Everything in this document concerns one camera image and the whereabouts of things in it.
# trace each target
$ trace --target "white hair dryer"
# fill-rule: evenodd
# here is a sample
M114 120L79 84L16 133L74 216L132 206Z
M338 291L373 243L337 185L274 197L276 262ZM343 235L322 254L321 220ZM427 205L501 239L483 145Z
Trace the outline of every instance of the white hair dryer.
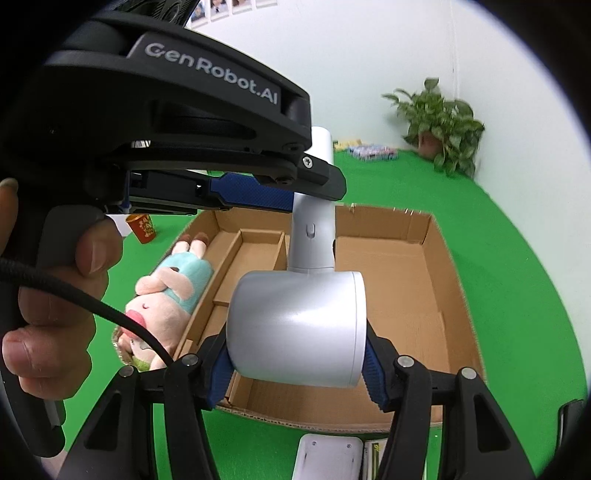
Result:
M307 153L333 164L330 132L312 127ZM244 377L354 387L366 337L360 272L335 272L335 204L294 195L287 271L244 275L226 324L228 352Z

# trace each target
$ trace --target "hair dryer button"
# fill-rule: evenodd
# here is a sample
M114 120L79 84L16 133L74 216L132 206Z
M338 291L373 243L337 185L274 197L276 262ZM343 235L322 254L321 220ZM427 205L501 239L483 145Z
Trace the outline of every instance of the hair dryer button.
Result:
M306 225L306 235L308 238L314 238L316 236L316 225L313 223Z

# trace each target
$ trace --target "green plant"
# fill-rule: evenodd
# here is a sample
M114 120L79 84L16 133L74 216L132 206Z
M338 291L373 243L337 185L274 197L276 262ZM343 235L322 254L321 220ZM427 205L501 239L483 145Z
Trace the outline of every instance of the green plant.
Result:
M472 178L474 155L484 132L484 124L474 119L474 112L463 100L445 100L439 92L439 79L427 78L425 89L412 95L402 88L382 97L397 105L399 115L410 123L403 138L411 145L418 146L418 137L430 131L443 144L443 153L433 160L435 170L445 170L448 176L456 170ZM402 94L408 100L401 100Z

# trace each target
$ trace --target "blue gripper pad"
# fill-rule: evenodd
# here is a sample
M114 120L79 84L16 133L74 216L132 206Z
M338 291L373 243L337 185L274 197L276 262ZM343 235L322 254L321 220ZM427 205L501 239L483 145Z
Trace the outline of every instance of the blue gripper pad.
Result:
M384 410L388 403L386 393L386 376L379 364L378 357L369 342L365 342L365 357L363 359L363 380L368 389L369 398L377 403L380 410Z
M228 206L244 205L290 213L294 204L293 192L261 185L255 177L239 173L226 173L211 179L209 189Z
M215 408L224 398L233 374L234 366L230 360L228 348L224 346L216 362L213 364L211 385L209 387L209 395L207 395L207 405L210 408Z

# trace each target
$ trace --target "potted plant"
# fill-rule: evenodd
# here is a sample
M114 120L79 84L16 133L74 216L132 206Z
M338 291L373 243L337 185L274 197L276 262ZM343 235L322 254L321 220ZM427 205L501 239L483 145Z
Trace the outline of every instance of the potted plant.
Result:
M448 176L459 170L472 178L484 124L474 119L472 108L463 100L445 100L438 84L438 78L427 78L421 93L411 95L397 88L382 97L392 100L398 114L409 122L405 141L432 160L435 170L445 170ZM401 100L400 94L408 100Z

